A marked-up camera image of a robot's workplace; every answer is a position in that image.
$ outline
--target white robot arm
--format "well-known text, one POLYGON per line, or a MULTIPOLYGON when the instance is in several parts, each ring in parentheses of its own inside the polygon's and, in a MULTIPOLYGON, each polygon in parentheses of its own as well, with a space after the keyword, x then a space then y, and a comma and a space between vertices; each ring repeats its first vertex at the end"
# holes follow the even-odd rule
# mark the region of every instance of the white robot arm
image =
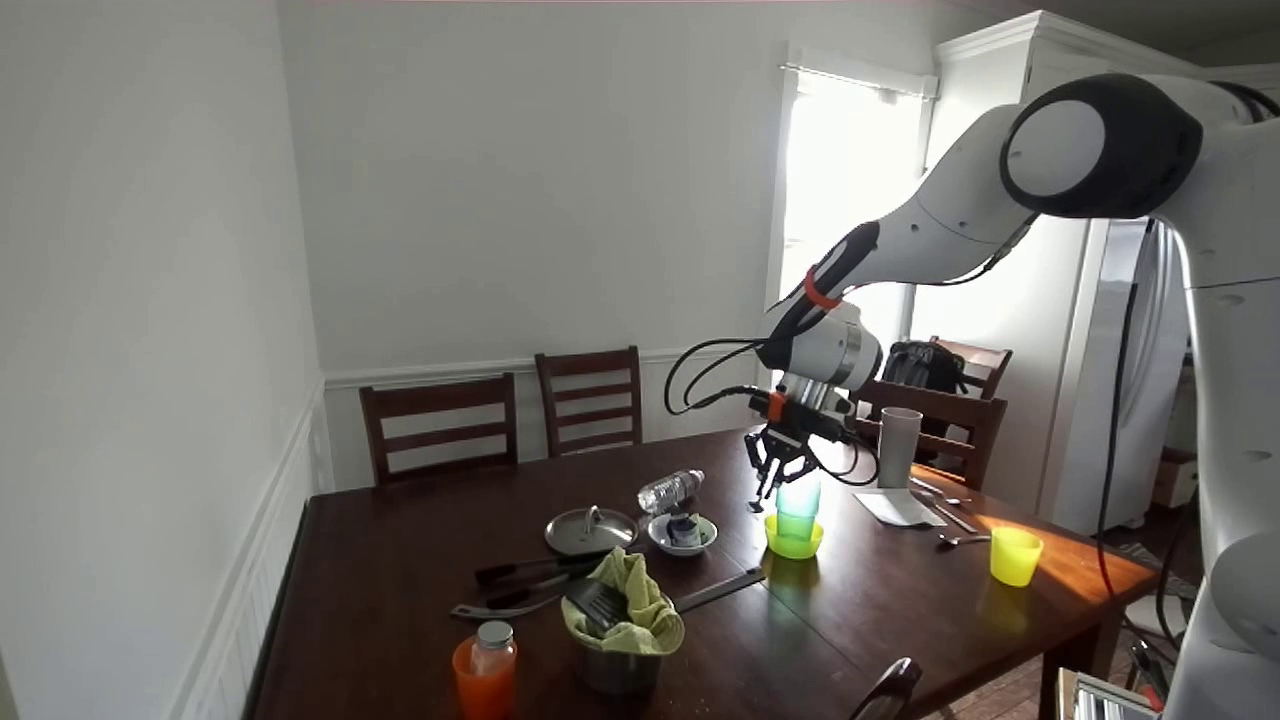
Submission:
POLYGON ((994 265, 1042 215, 1157 215, 1183 236, 1200 380, 1205 591, 1166 720, 1280 714, 1280 121, 1257 93, 1090 78, 978 118, 885 221, 852 229, 788 298, 765 370, 767 423, 825 416, 791 388, 860 388, 875 342, 842 289, 949 285, 994 265))

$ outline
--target small bowl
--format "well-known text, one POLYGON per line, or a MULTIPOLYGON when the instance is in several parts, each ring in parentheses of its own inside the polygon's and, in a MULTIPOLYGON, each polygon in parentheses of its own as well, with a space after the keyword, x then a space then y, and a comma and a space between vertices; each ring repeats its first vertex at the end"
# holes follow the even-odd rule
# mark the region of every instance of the small bowl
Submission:
POLYGON ((718 530, 707 518, 688 512, 685 521, 693 521, 693 531, 675 545, 672 521, 672 512, 661 512, 645 523, 649 541, 666 556, 704 556, 718 541, 718 530))

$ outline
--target bright window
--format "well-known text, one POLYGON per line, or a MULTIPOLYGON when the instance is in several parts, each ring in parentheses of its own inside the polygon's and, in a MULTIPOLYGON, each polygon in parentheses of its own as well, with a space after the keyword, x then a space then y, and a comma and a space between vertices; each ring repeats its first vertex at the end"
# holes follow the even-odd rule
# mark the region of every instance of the bright window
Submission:
MULTIPOLYGON (((928 82, 864 82, 796 64, 783 121, 783 225, 776 298, 854 225, 890 213, 924 168, 928 82)), ((907 327, 907 289, 854 289, 849 299, 888 348, 907 327)))

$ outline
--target black cable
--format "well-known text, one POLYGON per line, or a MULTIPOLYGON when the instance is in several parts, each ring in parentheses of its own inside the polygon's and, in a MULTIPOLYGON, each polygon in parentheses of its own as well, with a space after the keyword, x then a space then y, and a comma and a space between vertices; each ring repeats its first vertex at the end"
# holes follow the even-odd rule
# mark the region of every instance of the black cable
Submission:
POLYGON ((717 348, 717 346, 760 346, 760 342, 755 342, 755 336, 752 336, 752 342, 712 336, 712 342, 699 342, 699 346, 693 346, 688 353, 679 353, 675 364, 672 364, 666 377, 662 377, 662 410, 666 410, 666 416, 693 412, 693 410, 672 410, 672 380, 679 377, 679 370, 685 370, 697 353, 717 348))
POLYGON ((704 403, 693 403, 693 388, 712 377, 717 370, 724 370, 729 360, 742 356, 742 353, 755 353, 760 346, 742 346, 742 348, 733 348, 724 356, 717 356, 707 370, 699 370, 688 384, 685 384, 685 410, 704 410, 704 403))
MULTIPOLYGON (((1137 310, 1137 289, 1138 279, 1131 279, 1128 289, 1128 299, 1124 299, 1124 320, 1119 320, 1119 353, 1114 353, 1114 380, 1113 380, 1113 429, 1107 429, 1107 464, 1104 464, 1104 492, 1101 492, 1101 505, 1094 505, 1094 567, 1104 576, 1104 587, 1107 587, 1107 602, 1119 610, 1119 595, 1114 595, 1114 583, 1113 583, 1113 573, 1107 573, 1107 545, 1104 545, 1104 531, 1107 531, 1107 505, 1113 505, 1113 484, 1114 484, 1114 433, 1119 433, 1119 393, 1124 393, 1124 373, 1128 373, 1128 334, 1131 334, 1131 310, 1137 310)), ((1119 610, 1119 622, 1131 637, 1148 641, 1144 630, 1137 630, 1124 610, 1119 610)))

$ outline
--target dining table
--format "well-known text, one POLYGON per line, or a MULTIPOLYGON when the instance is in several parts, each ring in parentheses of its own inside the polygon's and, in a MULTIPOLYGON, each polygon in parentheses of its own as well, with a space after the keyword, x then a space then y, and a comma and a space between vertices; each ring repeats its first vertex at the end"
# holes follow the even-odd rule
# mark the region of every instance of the dining table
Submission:
POLYGON ((1041 717, 1057 717, 1057 673, 1107 673, 1124 605, 1152 587, 1152 567, 1034 518, 998 512, 958 475, 924 464, 911 475, 957 496, 970 523, 1025 523, 1042 537, 1026 587, 988 576, 988 545, 940 547, 934 530, 878 523, 840 472, 807 475, 821 484, 817 556, 772 556, 742 436, 748 429, 733 429, 492 475, 312 496, 242 717, 458 717, 451 650, 474 626, 451 610, 474 595, 474 567, 552 559, 549 521, 590 505, 638 530, 637 492, 679 468, 704 472, 693 508, 717 523, 717 545, 666 556, 637 531, 629 553, 645 556, 666 595, 748 567, 765 579, 688 612, 685 645, 638 698, 583 683, 589 652, 567 637, 560 602, 512 615, 515 717, 842 720, 901 656, 924 667, 911 687, 917 717, 1042 656, 1041 717))

